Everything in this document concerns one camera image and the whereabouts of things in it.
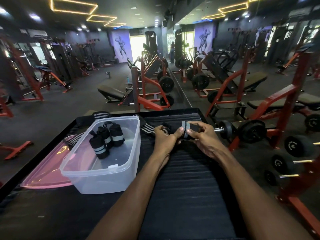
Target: person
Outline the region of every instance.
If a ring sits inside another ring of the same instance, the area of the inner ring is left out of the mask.
[[[312,240],[309,233],[250,177],[230,151],[221,143],[211,125],[190,121],[201,132],[187,129],[198,148],[219,162],[236,195],[250,237],[254,240]],[[167,135],[156,127],[154,150],[118,201],[98,222],[87,240],[136,240],[142,225],[155,181],[170,158],[174,146],[180,143],[184,129]]]
[[[204,50],[207,48],[208,42],[207,42],[207,37],[209,36],[209,34],[211,34],[210,31],[205,30],[204,33],[202,33],[202,35],[200,35],[200,45],[199,45],[199,50],[202,50],[203,46],[204,46]]]
[[[174,42],[171,43],[170,63],[174,63]]]
[[[121,36],[119,36],[119,38],[116,38],[115,41],[118,42],[118,44],[120,45],[119,51],[120,51],[120,54],[122,55],[122,59],[123,59],[122,51],[125,53],[125,56],[128,58],[125,47],[124,47],[126,43],[121,40]]]

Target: purple wall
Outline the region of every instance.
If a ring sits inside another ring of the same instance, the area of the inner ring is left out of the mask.
[[[117,29],[111,31],[111,44],[114,47],[115,57],[120,63],[128,62],[127,58],[132,59],[130,35],[128,29]]]
[[[214,22],[206,22],[196,24],[194,28],[194,46],[198,51],[208,53],[211,51],[212,39],[216,33],[216,24]]]

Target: standing person in background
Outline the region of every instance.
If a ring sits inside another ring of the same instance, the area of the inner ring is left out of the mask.
[[[170,63],[174,63],[174,42],[171,43]]]

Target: black ceiling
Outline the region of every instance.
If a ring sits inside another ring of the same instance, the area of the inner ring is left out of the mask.
[[[194,8],[188,15],[186,15],[179,24],[192,24],[193,22],[202,20],[203,17],[220,13],[218,8],[235,5],[239,3],[245,3],[248,0],[206,0],[198,7]],[[248,10],[243,9],[235,12],[226,13],[226,17],[222,17],[214,20],[224,20],[225,18],[235,19],[241,17],[241,15],[248,11],[250,15],[272,15],[273,12],[277,12],[286,8],[293,8],[298,0],[260,0],[250,2]],[[305,1],[302,4],[308,4],[310,0]]]
[[[171,0],[75,0],[86,3],[96,3],[98,8],[95,15],[117,17],[113,22],[126,23],[133,28],[155,26],[155,20],[159,24],[163,21],[163,14],[170,5]],[[56,8],[73,11],[89,12],[94,6],[81,6],[77,4],[55,1]],[[50,9],[49,0],[0,0],[0,7],[10,15],[1,15],[2,19],[9,20],[21,28],[59,28],[76,30],[82,24],[90,30],[104,28],[104,23],[87,22],[89,15],[53,12]],[[34,21],[30,14],[34,13],[41,21]]]

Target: ceiling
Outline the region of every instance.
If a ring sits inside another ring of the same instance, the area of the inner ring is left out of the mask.
[[[248,0],[206,0],[201,3],[198,7],[194,8],[188,15],[186,15],[182,20],[180,20],[179,24],[192,24],[193,22],[197,22],[203,20],[203,17],[208,19],[215,20],[224,20],[225,18],[235,19],[237,17],[241,17],[245,11],[248,11],[250,15],[266,15],[267,13],[272,13],[278,10],[281,10],[287,6],[293,6],[297,3],[298,0],[260,0],[248,2]],[[223,7],[228,7],[232,5],[237,5],[242,3],[242,5],[230,7],[226,9],[222,9],[225,17],[221,14],[218,9]],[[234,9],[242,9],[234,12],[228,12]]]
[[[90,15],[54,12],[50,9],[51,0],[0,0],[0,7],[5,9],[9,15],[1,15],[10,22],[22,28],[43,26],[67,30],[77,30],[85,25],[89,30],[104,29],[104,24],[112,18],[94,16],[91,20],[106,21],[88,22]],[[80,5],[62,0],[53,0],[54,8],[57,10],[71,10],[73,12],[90,13],[97,4],[98,7],[93,15],[117,17],[113,23],[125,24],[133,28],[154,27],[155,20],[163,21],[164,12],[168,9],[171,0],[75,0],[79,2],[92,3],[93,5]],[[33,20],[30,14],[38,15],[41,20]]]

